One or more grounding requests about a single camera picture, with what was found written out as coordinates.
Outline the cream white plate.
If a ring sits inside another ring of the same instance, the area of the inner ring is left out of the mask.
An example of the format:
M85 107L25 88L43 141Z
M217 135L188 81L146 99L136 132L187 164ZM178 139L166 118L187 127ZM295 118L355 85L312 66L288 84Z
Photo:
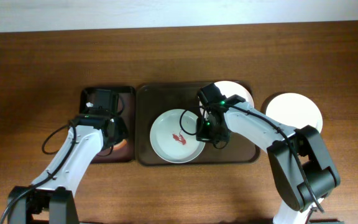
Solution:
M323 129L323 116L317 105L308 97L299 93L280 93L267 100L264 113L287 126L301 129L310 125Z

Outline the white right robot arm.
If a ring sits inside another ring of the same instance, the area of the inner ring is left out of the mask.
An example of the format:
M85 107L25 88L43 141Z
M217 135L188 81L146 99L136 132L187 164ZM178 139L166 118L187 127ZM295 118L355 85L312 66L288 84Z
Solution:
M203 109L196 125L198 141L227 144L231 133L237 133L267 153L282 198L273 223L309 223L314 212L324 211L321 202L341 178L316 128L279 123L245 98L223 95L215 83L200 88L197 96Z

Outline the pale green plate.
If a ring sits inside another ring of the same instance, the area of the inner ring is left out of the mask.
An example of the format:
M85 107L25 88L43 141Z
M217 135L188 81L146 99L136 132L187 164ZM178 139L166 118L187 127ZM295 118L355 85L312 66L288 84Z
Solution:
M184 109L162 113L150 129L150 143L163 160L182 164L196 159L205 147L192 135L196 131L197 115Z

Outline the orange green sponge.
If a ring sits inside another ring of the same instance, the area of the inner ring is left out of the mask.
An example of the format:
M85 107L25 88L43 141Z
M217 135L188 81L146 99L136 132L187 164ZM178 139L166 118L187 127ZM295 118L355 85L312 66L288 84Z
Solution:
M121 142L115 144L112 149L114 151L119 150L119 149L123 148L126 144L127 144L127 140L123 139Z

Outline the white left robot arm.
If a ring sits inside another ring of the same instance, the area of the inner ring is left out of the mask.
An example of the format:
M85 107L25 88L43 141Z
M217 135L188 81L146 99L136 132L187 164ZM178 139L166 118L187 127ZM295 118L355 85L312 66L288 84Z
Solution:
M85 88L80 113L64 128L68 135L53 152L47 168L28 187L16 186L0 223L35 223L33 216L48 210L48 223L79 223L74 196L91 161L102 151L112 153L127 144L129 132L122 118L128 86Z

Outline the pale pink plate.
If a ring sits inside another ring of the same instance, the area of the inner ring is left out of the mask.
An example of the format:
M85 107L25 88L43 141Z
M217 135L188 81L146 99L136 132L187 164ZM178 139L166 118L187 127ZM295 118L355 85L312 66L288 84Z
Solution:
M247 117L244 111L254 108L250 92L232 81L218 81L202 87L197 92L202 118L217 116L225 121L240 121Z

